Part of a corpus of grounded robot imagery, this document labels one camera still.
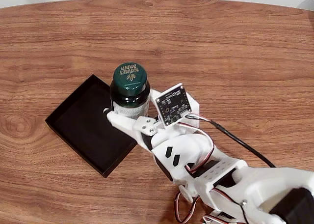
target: black cable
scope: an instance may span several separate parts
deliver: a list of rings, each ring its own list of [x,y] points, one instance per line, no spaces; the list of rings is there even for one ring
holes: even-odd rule
[[[233,203],[239,205],[240,208],[241,208],[241,210],[242,210],[242,213],[243,213],[243,217],[244,217],[245,222],[246,222],[247,224],[249,224],[249,221],[248,221],[247,218],[246,218],[246,214],[245,214],[245,211],[244,211],[244,208],[243,208],[243,205],[242,205],[242,204],[235,202],[234,199],[232,199],[229,195],[227,195],[224,191],[222,191],[222,190],[220,190],[220,189],[213,188],[213,190],[219,192],[219,193],[220,193],[221,195],[223,195],[223,196],[226,196],[228,199],[230,199],[231,202],[233,202]]]
[[[248,221],[248,220],[247,220],[247,218],[246,218],[245,211],[244,211],[244,209],[243,209],[242,205],[241,205],[241,204],[238,204],[238,205],[240,205],[240,207],[241,207],[241,210],[242,210],[242,213],[243,213],[243,216],[244,216],[245,222],[246,222],[247,224],[249,224],[249,221]]]
[[[245,143],[244,141],[242,141],[241,139],[239,139],[238,137],[236,137],[235,135],[233,135],[231,132],[229,132],[227,129],[225,129],[223,126],[219,125],[218,123],[216,123],[215,121],[211,120],[211,119],[207,119],[205,120],[204,118],[200,118],[200,117],[194,117],[192,115],[186,115],[185,116],[188,119],[194,119],[194,120],[203,120],[206,122],[211,123],[215,128],[217,128],[219,131],[221,131],[222,133],[224,133],[225,135],[227,135],[228,137],[230,137],[231,139],[233,139],[234,141],[236,141],[237,143],[239,143],[240,145],[242,145],[244,148],[246,148],[247,150],[249,150],[251,153],[255,154],[257,157],[259,157],[261,160],[263,160],[268,166],[270,166],[271,168],[275,168],[276,166],[270,162],[265,156],[263,156],[261,153],[259,153],[258,151],[256,151],[255,149],[253,149],[251,146],[249,146],[247,143]]]

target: green bottle cap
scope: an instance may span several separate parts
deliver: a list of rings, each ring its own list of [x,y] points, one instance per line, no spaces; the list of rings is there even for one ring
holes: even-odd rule
[[[138,63],[123,63],[114,71],[113,82],[120,94],[135,96],[145,89],[147,73]]]

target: bottle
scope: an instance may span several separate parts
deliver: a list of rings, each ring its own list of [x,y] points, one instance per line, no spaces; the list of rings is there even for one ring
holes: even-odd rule
[[[150,91],[145,69],[138,63],[123,63],[114,71],[110,85],[112,109],[133,119],[147,116]]]

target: black tray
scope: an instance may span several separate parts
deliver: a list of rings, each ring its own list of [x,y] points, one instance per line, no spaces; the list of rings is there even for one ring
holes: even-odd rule
[[[111,108],[110,87],[90,76],[46,123],[85,161],[107,177],[135,147],[136,141],[112,127],[104,108]]]

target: robotic arm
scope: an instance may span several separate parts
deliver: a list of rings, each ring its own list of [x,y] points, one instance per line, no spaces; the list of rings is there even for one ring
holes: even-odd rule
[[[151,90],[155,107],[160,95]],[[199,115],[199,104],[189,94],[187,98],[191,113]],[[192,203],[190,215],[199,198],[214,210],[203,217],[205,224],[314,224],[313,172],[251,168],[244,160],[221,152],[199,129],[199,120],[183,117],[166,126],[162,120],[143,116],[134,120],[113,111],[107,118],[150,152],[169,180],[179,186],[176,204],[183,195]],[[176,218],[180,223],[189,220],[189,216]]]

